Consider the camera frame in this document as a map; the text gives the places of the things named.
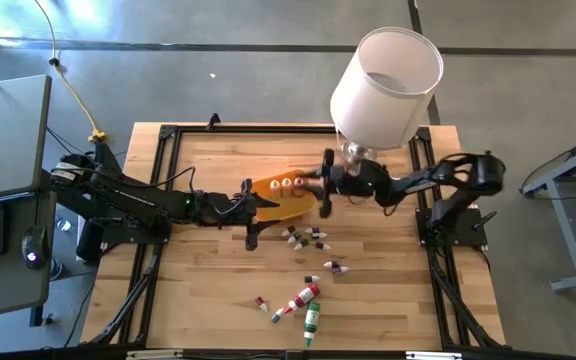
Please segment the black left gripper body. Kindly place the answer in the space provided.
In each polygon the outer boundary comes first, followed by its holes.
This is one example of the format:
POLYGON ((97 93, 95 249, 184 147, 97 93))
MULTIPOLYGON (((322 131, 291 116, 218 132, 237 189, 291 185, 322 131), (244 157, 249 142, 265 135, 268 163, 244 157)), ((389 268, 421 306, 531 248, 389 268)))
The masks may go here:
POLYGON ((195 193, 197 201, 195 223, 200 226, 246 228, 245 248, 248 251, 257 249, 258 228, 255 223, 257 213, 256 200, 252 193, 252 180, 245 179, 241 191, 230 198, 225 193, 195 193))

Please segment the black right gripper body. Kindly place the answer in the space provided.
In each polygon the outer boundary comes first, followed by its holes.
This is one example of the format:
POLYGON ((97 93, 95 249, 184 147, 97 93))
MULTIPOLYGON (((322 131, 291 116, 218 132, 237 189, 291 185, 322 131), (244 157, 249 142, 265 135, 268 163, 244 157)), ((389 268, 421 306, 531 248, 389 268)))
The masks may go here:
POLYGON ((328 218, 332 212, 331 194, 368 198, 374 195, 373 186, 358 175, 352 175, 344 166, 334 164, 332 149, 325 149, 321 165, 322 198, 320 217, 328 218))

